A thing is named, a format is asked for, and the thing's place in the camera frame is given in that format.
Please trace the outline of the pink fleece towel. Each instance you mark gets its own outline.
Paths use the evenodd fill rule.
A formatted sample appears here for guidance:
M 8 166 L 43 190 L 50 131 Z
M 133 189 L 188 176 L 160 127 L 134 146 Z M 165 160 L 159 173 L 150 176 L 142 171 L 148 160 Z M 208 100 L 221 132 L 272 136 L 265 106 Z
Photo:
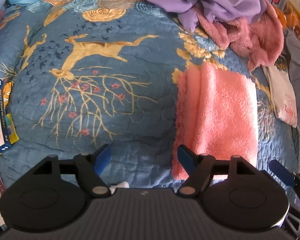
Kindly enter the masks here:
M 195 154 L 229 160 L 240 155 L 257 164 L 257 96 L 253 81 L 245 75 L 204 62 L 190 66 L 177 78 L 176 133 L 172 176 L 188 178 L 178 161 L 177 149 L 185 145 Z

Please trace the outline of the white folded cloth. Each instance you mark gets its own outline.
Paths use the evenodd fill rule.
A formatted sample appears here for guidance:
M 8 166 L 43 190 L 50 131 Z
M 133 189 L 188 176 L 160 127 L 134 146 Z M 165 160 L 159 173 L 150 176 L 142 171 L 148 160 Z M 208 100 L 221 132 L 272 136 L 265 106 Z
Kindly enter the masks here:
M 263 66 L 262 70 L 269 83 L 270 100 L 275 116 L 282 122 L 297 127 L 296 98 L 287 71 L 277 66 Z

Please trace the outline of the blue patterned quilt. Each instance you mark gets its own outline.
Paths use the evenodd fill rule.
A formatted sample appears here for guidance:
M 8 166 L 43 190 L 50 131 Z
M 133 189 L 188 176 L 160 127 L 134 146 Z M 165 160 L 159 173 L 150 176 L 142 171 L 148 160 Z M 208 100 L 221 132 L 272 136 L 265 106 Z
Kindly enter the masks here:
M 299 169 L 298 133 L 271 109 L 261 69 L 140 0 L 38 0 L 4 10 L 0 78 L 19 140 L 0 157 L 11 186 L 45 156 L 71 159 L 112 144 L 105 182 L 173 187 L 177 76 L 203 61 L 257 85 L 257 167 Z

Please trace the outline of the dusty pink fleece garment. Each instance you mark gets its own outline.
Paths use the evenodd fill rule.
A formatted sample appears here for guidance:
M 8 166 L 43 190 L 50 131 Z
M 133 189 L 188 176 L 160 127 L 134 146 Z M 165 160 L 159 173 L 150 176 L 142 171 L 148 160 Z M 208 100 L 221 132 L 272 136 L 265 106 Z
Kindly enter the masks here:
M 284 46 L 282 24 L 275 8 L 266 1 L 267 8 L 259 20 L 249 23 L 244 17 L 229 22 L 209 22 L 198 6 L 192 8 L 200 27 L 221 49 L 231 48 L 248 59 L 250 71 L 260 66 L 274 65 Z

